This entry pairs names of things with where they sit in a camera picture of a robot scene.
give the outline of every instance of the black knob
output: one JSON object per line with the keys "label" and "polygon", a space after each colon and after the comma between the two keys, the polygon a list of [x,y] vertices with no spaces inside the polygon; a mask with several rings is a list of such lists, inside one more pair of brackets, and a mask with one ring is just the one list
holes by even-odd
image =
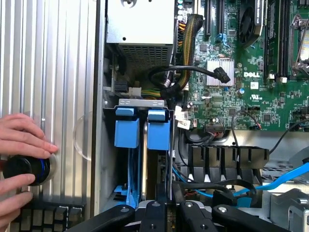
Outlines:
{"label": "black knob", "polygon": [[50,173],[50,160],[37,159],[27,156],[12,156],[3,167],[4,178],[10,178],[20,174],[34,174],[35,181],[30,186],[42,184]]}

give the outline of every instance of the fan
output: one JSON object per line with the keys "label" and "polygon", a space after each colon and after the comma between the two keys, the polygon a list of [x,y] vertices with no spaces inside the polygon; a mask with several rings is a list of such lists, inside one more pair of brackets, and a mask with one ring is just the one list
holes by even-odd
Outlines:
{"label": "fan", "polygon": [[240,6],[239,41],[243,47],[249,47],[261,35],[263,14],[264,1],[242,1]]}

